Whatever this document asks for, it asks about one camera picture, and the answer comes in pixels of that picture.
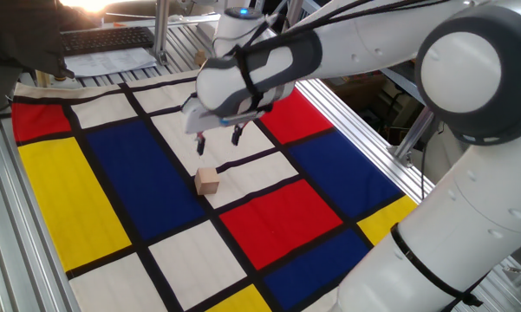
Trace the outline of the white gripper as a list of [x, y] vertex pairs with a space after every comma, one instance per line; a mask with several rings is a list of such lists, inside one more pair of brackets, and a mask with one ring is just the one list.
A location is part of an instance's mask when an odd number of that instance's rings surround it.
[[264, 111], [238, 114], [230, 117], [219, 117], [214, 112], [206, 109], [195, 94], [191, 94], [181, 106], [183, 113], [183, 128], [185, 133], [196, 133], [197, 149], [199, 156], [204, 154], [204, 131], [219, 127], [234, 126], [231, 143], [237, 146], [243, 134], [245, 123], [258, 119], [264, 115]]

